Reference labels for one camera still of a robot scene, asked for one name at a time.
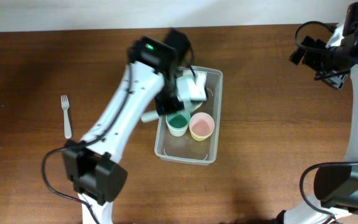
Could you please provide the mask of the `green cup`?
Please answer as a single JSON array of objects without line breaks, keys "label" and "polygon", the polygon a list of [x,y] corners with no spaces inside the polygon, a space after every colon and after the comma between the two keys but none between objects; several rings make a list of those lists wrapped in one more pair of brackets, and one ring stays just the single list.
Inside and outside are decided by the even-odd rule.
[{"label": "green cup", "polygon": [[170,114],[166,117],[166,122],[173,129],[183,129],[189,125],[190,114],[186,111]]}]

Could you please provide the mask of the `white plastic spoon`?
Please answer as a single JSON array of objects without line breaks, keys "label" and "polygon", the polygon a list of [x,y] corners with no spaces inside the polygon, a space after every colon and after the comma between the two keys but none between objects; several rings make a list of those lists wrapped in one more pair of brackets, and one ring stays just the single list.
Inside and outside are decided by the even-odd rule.
[{"label": "white plastic spoon", "polygon": [[140,120],[143,122],[143,123],[148,123],[148,122],[151,122],[151,121],[155,121],[159,119],[159,114],[156,112],[156,111],[148,111],[148,112],[145,112],[141,117],[140,117]]}]

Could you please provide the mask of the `cream white cup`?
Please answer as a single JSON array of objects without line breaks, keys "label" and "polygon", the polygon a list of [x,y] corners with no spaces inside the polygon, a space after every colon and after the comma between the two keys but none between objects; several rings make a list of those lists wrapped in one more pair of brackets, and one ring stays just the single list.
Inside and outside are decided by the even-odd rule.
[{"label": "cream white cup", "polygon": [[175,137],[180,137],[180,136],[182,136],[182,135],[184,135],[186,133],[186,130],[188,129],[188,127],[189,127],[189,125],[186,128],[183,128],[183,129],[173,129],[173,128],[168,126],[168,130],[169,130],[171,135],[173,135]]}]

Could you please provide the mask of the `white plastic fork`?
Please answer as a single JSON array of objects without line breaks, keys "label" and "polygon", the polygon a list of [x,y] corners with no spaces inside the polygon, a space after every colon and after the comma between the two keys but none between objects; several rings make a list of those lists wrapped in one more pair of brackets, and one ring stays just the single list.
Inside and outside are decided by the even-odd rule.
[{"label": "white plastic fork", "polygon": [[61,99],[61,106],[63,110],[63,128],[64,128],[64,135],[66,139],[70,139],[72,137],[71,131],[71,124],[68,115],[68,109],[70,107],[70,103],[68,101],[68,97],[66,95],[62,95]]}]

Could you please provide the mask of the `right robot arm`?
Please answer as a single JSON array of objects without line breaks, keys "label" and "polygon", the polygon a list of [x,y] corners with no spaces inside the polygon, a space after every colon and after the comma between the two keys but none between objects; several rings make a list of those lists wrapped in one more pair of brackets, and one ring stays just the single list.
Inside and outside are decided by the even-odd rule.
[{"label": "right robot arm", "polygon": [[300,177],[303,202],[280,212],[275,223],[337,223],[358,215],[358,2],[347,8],[336,26],[322,23],[332,33],[328,42],[306,36],[296,40],[289,60],[316,72],[314,80],[340,90],[352,82],[352,123],[347,152],[342,162],[324,162],[307,168]]}]

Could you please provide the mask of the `yellow cup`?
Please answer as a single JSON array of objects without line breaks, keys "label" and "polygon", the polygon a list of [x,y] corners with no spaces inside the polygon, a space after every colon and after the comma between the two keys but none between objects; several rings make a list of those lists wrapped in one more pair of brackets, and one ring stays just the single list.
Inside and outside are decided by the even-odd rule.
[{"label": "yellow cup", "polygon": [[212,135],[212,132],[209,132],[207,135],[205,136],[199,136],[197,135],[192,129],[190,129],[190,133],[191,133],[191,137],[195,140],[195,141],[204,141],[205,139],[209,138],[210,135]]}]

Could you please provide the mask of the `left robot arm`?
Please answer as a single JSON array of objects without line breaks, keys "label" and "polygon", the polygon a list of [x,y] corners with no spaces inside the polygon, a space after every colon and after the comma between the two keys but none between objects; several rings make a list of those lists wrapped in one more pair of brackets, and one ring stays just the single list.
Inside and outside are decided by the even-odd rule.
[{"label": "left robot arm", "polygon": [[113,98],[80,142],[68,141],[63,161],[82,204],[83,223],[111,223],[112,203],[127,171],[119,162],[136,124],[151,101],[157,116],[194,111],[208,99],[206,75],[177,77],[187,53],[187,36],[172,29],[159,42],[142,37],[128,50],[128,63]]}]

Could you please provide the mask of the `green bowl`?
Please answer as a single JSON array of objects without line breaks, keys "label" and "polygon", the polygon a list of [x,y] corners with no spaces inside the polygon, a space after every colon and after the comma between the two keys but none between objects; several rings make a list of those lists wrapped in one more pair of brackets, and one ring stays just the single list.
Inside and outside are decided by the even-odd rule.
[{"label": "green bowl", "polygon": [[189,110],[191,102],[206,101],[206,96],[202,96],[201,90],[196,86],[195,79],[191,76],[183,76],[177,79],[177,97],[180,102],[183,102],[185,111]]}]

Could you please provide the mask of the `yellow bowl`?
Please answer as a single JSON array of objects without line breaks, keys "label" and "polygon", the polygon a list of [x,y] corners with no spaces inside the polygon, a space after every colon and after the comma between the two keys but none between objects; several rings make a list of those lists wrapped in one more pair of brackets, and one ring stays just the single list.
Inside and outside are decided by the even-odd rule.
[{"label": "yellow bowl", "polygon": [[190,113],[194,113],[202,104],[203,104],[202,101],[191,102],[191,105],[190,105],[188,111],[189,111]]}]

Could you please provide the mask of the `pink cup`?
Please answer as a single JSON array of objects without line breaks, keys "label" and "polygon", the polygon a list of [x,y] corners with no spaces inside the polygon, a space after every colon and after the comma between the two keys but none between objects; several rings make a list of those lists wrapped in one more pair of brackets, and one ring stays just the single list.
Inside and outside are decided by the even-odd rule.
[{"label": "pink cup", "polygon": [[189,129],[192,129],[199,136],[205,136],[209,132],[213,133],[214,128],[214,119],[208,113],[196,113],[190,119]]}]

